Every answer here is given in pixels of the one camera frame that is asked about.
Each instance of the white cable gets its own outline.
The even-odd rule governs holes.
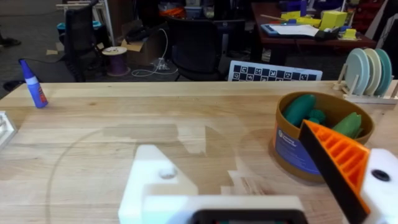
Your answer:
[[[166,37],[166,48],[164,49],[163,55],[161,57],[161,59],[164,60],[164,55],[166,54],[167,47],[169,46],[169,38],[167,37],[167,33],[166,33],[165,30],[163,30],[163,29],[159,29],[159,30],[163,31],[164,36]],[[135,76],[135,77],[147,77],[147,76],[150,76],[150,75],[153,75],[153,74],[172,75],[172,74],[174,74],[174,73],[176,73],[178,71],[178,69],[176,69],[174,72],[169,72],[169,73],[157,72],[157,69],[159,68],[160,62],[161,62],[161,60],[159,60],[159,63],[157,64],[156,69],[154,71],[149,71],[149,70],[145,70],[145,69],[137,69],[137,70],[132,71],[131,75]],[[146,74],[146,75],[138,75],[140,72],[150,72],[150,73]]]
[[[139,73],[139,72],[150,72],[150,74],[147,74],[147,75],[136,75],[136,74],[133,74],[133,72],[137,72],[137,73]],[[147,76],[153,75],[153,74],[159,74],[159,75],[173,75],[174,73],[178,72],[178,69],[176,69],[174,72],[169,72],[169,73],[165,73],[165,72],[156,72],[156,70],[153,72],[153,71],[145,70],[145,69],[137,69],[137,70],[134,70],[133,72],[131,72],[131,75],[133,75],[133,76],[135,76],[135,77],[147,77]]]

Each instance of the blue label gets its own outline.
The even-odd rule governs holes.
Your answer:
[[[316,165],[303,145],[301,145],[301,142],[287,135],[279,127],[276,130],[275,150],[278,154],[296,168],[311,174],[320,175]]]

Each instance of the red desk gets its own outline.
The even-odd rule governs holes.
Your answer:
[[[340,47],[346,49],[354,49],[357,47],[370,47],[375,48],[376,42],[360,34],[357,41],[352,40],[326,40],[323,42],[315,41],[314,39],[292,39],[292,38],[275,38],[268,36],[260,27],[261,24],[267,24],[272,21],[265,17],[261,17],[261,14],[268,16],[280,17],[280,9],[277,7],[277,3],[258,3],[254,2],[251,4],[252,11],[256,20],[254,27],[254,45],[252,47],[251,59],[258,61],[261,58],[262,48],[271,49],[271,61],[272,64],[284,65],[287,50],[289,46],[299,44],[300,46],[319,46],[319,47]]]

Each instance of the plate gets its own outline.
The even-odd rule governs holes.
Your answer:
[[[373,96],[381,79],[381,62],[379,55],[373,49],[364,49],[369,59],[369,82],[365,89],[364,95]]]
[[[354,87],[353,94],[362,95],[369,81],[369,60],[368,56],[362,49],[352,50],[347,58],[347,71],[345,74],[345,81],[349,88],[354,83],[356,75],[359,75],[358,82]]]
[[[380,84],[377,87],[376,91],[374,92],[374,95],[382,96],[386,93],[388,87],[391,84],[392,67],[391,67],[390,58],[388,57],[388,54],[384,50],[376,49],[376,53],[380,57],[382,74],[381,74]]]

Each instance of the teal plate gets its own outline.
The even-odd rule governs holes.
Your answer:
[[[366,55],[365,51],[362,49],[354,49],[352,50],[347,58],[347,71],[345,75],[345,81],[349,88],[354,83],[354,79],[356,75],[359,75],[358,82],[354,88],[355,95],[363,95],[368,82],[369,82],[369,59]]]
[[[380,84],[377,87],[376,91],[374,92],[374,95],[382,96],[383,94],[386,93],[388,87],[391,84],[392,67],[391,67],[390,58],[388,57],[388,54],[384,50],[376,49],[375,51],[380,57],[382,72],[381,72]]]

